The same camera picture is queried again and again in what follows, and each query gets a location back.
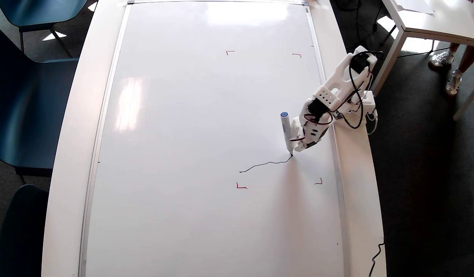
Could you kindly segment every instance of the robotic arm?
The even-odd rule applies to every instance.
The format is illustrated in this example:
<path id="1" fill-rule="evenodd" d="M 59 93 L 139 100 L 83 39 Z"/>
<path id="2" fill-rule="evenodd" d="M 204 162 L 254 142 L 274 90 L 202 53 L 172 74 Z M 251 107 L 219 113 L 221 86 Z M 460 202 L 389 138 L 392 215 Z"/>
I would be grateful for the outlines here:
<path id="1" fill-rule="evenodd" d="M 376 108 L 369 86 L 377 58 L 359 46 L 348 53 L 336 67 L 334 74 L 307 99 L 300 112 L 290 123 L 287 112 L 281 113 L 285 143 L 288 151 L 302 151 L 318 143 L 336 120 L 344 119 L 352 128 L 358 128 L 366 113 Z M 350 125 L 347 118 L 358 118 L 358 126 Z"/>

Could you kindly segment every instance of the whiteboard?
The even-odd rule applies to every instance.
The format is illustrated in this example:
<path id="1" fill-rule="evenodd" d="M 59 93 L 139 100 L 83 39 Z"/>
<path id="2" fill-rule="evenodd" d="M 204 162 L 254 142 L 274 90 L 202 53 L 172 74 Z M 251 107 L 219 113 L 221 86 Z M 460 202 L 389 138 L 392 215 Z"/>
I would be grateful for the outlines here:
<path id="1" fill-rule="evenodd" d="M 289 159 L 279 115 L 298 115 L 321 83 L 306 9 L 128 5 L 81 275 L 345 275 L 332 132 L 287 163 L 251 168 Z"/>

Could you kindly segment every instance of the aluminum whiteboard frame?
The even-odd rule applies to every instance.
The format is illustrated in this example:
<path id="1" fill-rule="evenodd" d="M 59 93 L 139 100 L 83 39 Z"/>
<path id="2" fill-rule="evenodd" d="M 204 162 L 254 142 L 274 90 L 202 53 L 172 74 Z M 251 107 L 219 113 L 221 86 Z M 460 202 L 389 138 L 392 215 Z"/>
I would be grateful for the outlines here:
<path id="1" fill-rule="evenodd" d="M 83 211 L 83 226 L 82 226 L 82 240 L 80 244 L 79 262 L 78 262 L 78 276 L 86 276 L 86 248 L 88 245 L 88 230 L 90 228 L 90 216 L 93 200 L 93 192 L 95 187 L 95 176 L 97 173 L 98 155 L 100 154 L 100 143 L 102 142 L 103 125 L 105 123 L 105 116 L 107 114 L 107 106 L 109 104 L 110 91 L 112 90 L 112 84 L 114 82 L 115 70 L 117 67 L 117 61 L 119 60 L 119 54 L 121 53 L 122 41 L 124 39 L 124 33 L 126 26 L 128 25 L 129 14 L 131 13 L 131 5 L 126 5 L 126 10 L 121 21 L 121 28 L 119 30 L 119 36 L 117 37 L 116 46 L 114 49 L 114 55 L 112 57 L 112 64 L 110 65 L 109 76 L 107 77 L 107 85 L 105 87 L 105 93 L 103 95 L 102 108 L 100 109 L 100 118 L 98 119 L 97 135 L 95 138 L 95 144 L 93 148 L 93 157 L 90 168 L 90 177 L 88 178 L 88 184 L 85 196 L 85 208 Z"/>
<path id="2" fill-rule="evenodd" d="M 93 201 L 93 193 L 95 188 L 95 178 L 97 173 L 98 155 L 100 154 L 100 145 L 102 143 L 103 127 L 105 124 L 105 118 L 107 115 L 107 107 L 110 99 L 110 93 L 112 90 L 112 84 L 115 77 L 117 62 L 119 60 L 119 54 L 121 53 L 122 42 L 124 40 L 124 33 L 128 24 L 129 15 L 131 13 L 131 7 L 133 4 L 139 3 L 156 3 L 156 2 L 265 2 L 265 3 L 283 3 L 289 5 L 303 5 L 305 7 L 305 13 L 309 22 L 309 28 L 311 33 L 312 44 L 316 55 L 316 64 L 319 72 L 319 80 L 321 84 L 325 83 L 324 66 L 321 59 L 321 53 L 317 42 L 316 31 L 312 16 L 310 13 L 309 3 L 307 1 L 288 1 L 288 0 L 128 0 L 126 4 L 126 10 L 124 12 L 121 28 L 119 30 L 119 36 L 117 37 L 116 46 L 114 49 L 114 55 L 112 57 L 112 64 L 110 66 L 109 75 L 107 77 L 107 86 L 105 87 L 105 93 L 102 102 L 102 108 L 100 109 L 100 118 L 98 120 L 97 135 L 95 138 L 95 144 L 93 149 L 93 157 L 90 168 L 90 177 L 88 178 L 87 193 L 85 196 L 85 208 L 83 213 L 83 226 L 82 226 L 82 239 L 80 242 L 80 253 L 78 262 L 78 275 L 80 277 L 86 277 L 86 249 L 88 246 L 88 231 L 90 227 L 90 216 Z M 334 131 L 334 125 L 330 130 L 330 136 L 332 137 L 332 147 L 334 147 L 335 159 L 334 168 L 337 181 L 337 191 L 339 200 L 339 211 L 340 211 L 340 224 L 342 230 L 342 245 L 343 245 L 343 268 L 344 276 L 350 276 L 350 241 L 348 235 L 346 211 L 344 205 L 344 194 L 343 194 L 343 177 L 341 170 L 341 160 L 339 159 L 339 149 L 336 144 L 336 133 Z"/>

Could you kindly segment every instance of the sneaker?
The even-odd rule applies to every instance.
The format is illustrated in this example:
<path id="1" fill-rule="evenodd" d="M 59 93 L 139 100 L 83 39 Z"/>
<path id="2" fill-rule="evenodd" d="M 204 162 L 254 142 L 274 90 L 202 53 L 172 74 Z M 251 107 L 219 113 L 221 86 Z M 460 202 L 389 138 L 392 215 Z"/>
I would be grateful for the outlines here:
<path id="1" fill-rule="evenodd" d="M 441 70 L 442 68 L 450 68 L 453 61 L 454 56 L 449 55 L 448 51 L 444 51 L 440 54 L 432 56 L 432 58 L 429 60 L 429 68 L 431 70 Z"/>
<path id="2" fill-rule="evenodd" d="M 457 78 L 454 72 L 451 75 L 451 78 L 446 83 L 446 93 L 449 96 L 456 96 L 459 91 L 459 85 L 461 84 L 462 77 Z"/>

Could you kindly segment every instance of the marker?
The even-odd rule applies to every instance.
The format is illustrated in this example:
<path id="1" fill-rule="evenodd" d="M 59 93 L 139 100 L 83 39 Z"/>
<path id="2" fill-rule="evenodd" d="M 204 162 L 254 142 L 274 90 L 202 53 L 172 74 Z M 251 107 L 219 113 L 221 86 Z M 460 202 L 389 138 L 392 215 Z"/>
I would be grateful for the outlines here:
<path id="1" fill-rule="evenodd" d="M 285 136 L 285 145 L 287 146 L 288 152 L 290 155 L 294 155 L 294 146 L 293 142 L 290 142 L 292 138 L 292 129 L 290 128 L 290 118 L 288 117 L 288 112 L 282 112 L 281 117 L 281 126 L 283 127 L 283 135 Z"/>

